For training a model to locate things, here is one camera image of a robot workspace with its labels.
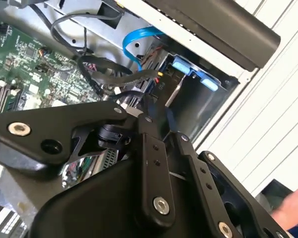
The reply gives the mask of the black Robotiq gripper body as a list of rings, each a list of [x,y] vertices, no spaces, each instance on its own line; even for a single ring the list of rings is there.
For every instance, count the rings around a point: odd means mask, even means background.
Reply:
[[[30,227],[32,238],[212,238],[214,229],[195,204],[187,181],[170,176],[175,222],[145,225],[140,183],[132,161],[123,161],[51,198]]]

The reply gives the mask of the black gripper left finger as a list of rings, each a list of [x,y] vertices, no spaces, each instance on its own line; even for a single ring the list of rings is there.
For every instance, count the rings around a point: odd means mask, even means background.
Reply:
[[[172,223],[175,208],[165,144],[156,110],[138,116],[102,101],[0,114],[0,165],[21,174],[30,210],[17,213],[31,223],[61,191],[65,165],[116,149],[130,154],[140,183],[139,214],[145,223]]]

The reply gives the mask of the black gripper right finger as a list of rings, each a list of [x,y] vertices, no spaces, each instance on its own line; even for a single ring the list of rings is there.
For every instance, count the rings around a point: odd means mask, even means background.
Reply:
[[[287,238],[288,234],[210,151],[197,154],[166,109],[175,155],[193,195],[194,220],[206,238]]]

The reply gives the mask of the person's bare hand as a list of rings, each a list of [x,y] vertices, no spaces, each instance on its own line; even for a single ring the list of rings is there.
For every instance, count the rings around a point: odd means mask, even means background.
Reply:
[[[289,194],[271,216],[285,231],[298,225],[298,189]]]

